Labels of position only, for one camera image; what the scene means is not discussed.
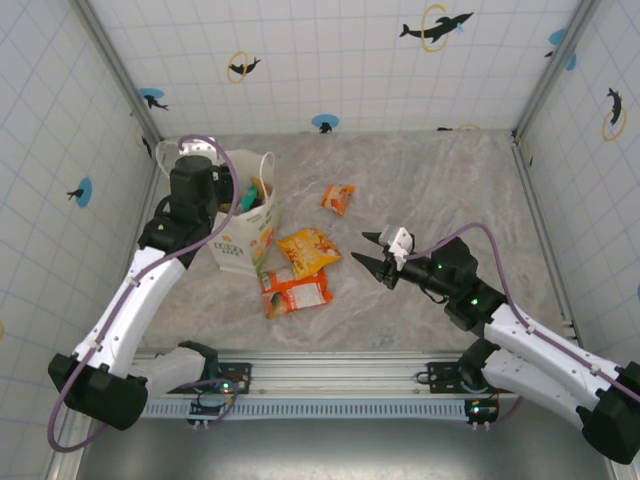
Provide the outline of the white paper bag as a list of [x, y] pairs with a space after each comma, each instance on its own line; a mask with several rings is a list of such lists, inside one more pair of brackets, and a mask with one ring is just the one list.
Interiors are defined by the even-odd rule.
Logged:
[[[214, 146], [211, 137], [196, 139]], [[175, 145], [163, 143], [159, 146], [158, 154], [173, 159], [175, 164], [182, 157], [178, 147], [183, 142], [192, 140], [184, 140]], [[275, 156], [270, 152], [258, 154], [249, 150], [222, 151], [214, 147], [218, 152], [218, 160], [212, 163], [220, 165], [227, 162], [233, 168], [234, 180], [241, 184], [242, 197], [251, 185], [255, 185], [253, 179], [256, 177], [261, 177], [273, 188], [272, 195], [267, 200], [259, 197], [253, 208], [246, 213], [242, 213], [240, 209], [236, 214], [218, 212], [216, 218], [223, 222], [223, 229], [207, 237], [207, 247], [221, 270], [255, 276], [273, 244], [279, 221], [275, 192]]]

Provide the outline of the small orange snack packet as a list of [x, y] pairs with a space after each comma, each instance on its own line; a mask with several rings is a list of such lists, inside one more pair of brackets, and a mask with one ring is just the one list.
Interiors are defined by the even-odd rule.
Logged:
[[352, 185], [331, 184], [327, 188], [320, 205], [339, 216], [344, 216], [355, 191], [356, 188]]

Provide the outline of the yellow chips packet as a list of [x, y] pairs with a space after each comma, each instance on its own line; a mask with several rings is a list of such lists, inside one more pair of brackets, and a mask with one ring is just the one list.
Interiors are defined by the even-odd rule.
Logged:
[[296, 280], [312, 276], [342, 258], [336, 245], [316, 228], [305, 228], [277, 240], [276, 245], [291, 263]]

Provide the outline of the orange packet with white label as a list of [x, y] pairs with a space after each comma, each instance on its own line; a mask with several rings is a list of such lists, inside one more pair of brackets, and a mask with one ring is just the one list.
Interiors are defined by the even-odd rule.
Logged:
[[285, 267], [262, 272], [259, 280], [267, 319], [324, 306], [333, 299], [323, 269], [303, 279], [296, 279], [293, 270]]

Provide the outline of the shark sticker blue oval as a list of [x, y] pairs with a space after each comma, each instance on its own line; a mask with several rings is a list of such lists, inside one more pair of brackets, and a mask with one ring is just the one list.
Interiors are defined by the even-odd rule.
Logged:
[[169, 110], [167, 104], [162, 103], [165, 93], [157, 88], [142, 87], [138, 89], [140, 97], [146, 102], [149, 109]]

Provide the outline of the right controller board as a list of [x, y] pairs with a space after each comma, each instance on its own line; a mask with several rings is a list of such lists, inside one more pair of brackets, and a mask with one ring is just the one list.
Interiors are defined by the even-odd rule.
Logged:
[[466, 423], [474, 430], [484, 428], [496, 422], [500, 415], [500, 403], [497, 396], [484, 399], [467, 400], [464, 405], [467, 415]]

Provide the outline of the controller board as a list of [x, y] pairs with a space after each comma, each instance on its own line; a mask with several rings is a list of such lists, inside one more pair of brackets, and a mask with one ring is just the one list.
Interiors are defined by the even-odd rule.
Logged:
[[467, 400], [464, 405], [467, 415], [466, 423], [474, 430], [484, 428], [496, 422], [500, 415], [500, 403], [497, 396], [484, 399]]
[[212, 396], [199, 394], [190, 404], [187, 422], [194, 429], [205, 430], [221, 423], [234, 409], [236, 395]]

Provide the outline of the left controller board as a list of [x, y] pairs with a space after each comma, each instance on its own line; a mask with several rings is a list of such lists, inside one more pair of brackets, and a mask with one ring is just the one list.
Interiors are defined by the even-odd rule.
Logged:
[[190, 404], [187, 422], [194, 429], [205, 430], [221, 423], [234, 409], [236, 395], [212, 396], [199, 394]]

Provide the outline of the blue corner sticker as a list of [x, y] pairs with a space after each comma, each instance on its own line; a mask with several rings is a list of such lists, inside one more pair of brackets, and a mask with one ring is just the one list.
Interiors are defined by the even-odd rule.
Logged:
[[[548, 42], [551, 46], [553, 47], [558, 47], [560, 45], [560, 43], [563, 41], [564, 37], [566, 35], [566, 29], [562, 28], [559, 29], [555, 32], [553, 32], [549, 37], [548, 37]], [[567, 62], [566, 65], [566, 70], [567, 71], [572, 71], [577, 64], [577, 54], [576, 51], [573, 50], [571, 53], [571, 56]]]

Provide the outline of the aluminium side rail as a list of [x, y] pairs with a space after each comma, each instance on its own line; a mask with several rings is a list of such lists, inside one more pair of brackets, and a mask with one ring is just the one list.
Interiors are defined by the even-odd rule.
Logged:
[[524, 189], [545, 265], [550, 276], [552, 290], [559, 308], [564, 337], [577, 346], [582, 347], [583, 342], [571, 306], [568, 290], [562, 277], [560, 264], [547, 229], [542, 203], [536, 193], [528, 162], [525, 158], [525, 154], [527, 153], [525, 148], [526, 142], [517, 136], [514, 131], [511, 132], [511, 140], [514, 161]]

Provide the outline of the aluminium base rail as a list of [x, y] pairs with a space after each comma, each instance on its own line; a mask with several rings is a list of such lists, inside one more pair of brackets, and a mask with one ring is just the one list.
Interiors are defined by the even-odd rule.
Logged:
[[[453, 363], [458, 352], [279, 352], [222, 350], [221, 365], [249, 363], [248, 374], [223, 376], [238, 399], [365, 399], [428, 397], [415, 375], [431, 362]], [[440, 398], [488, 398], [479, 393], [436, 393]]]

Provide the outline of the aluminium frame post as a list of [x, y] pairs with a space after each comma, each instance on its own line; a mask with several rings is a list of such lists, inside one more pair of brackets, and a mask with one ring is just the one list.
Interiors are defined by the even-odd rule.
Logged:
[[162, 135], [90, 0], [69, 0], [69, 3], [108, 71], [113, 76], [120, 92], [124, 95], [133, 117], [138, 121], [142, 136], [150, 148], [154, 149], [162, 140]]
[[580, 0], [578, 2], [576, 10], [565, 28], [562, 40], [554, 48], [550, 62], [537, 82], [516, 127], [512, 130], [512, 137], [516, 145], [521, 143], [530, 130], [562, 73], [566, 70], [566, 65], [576, 53], [578, 44], [600, 7], [601, 1]]

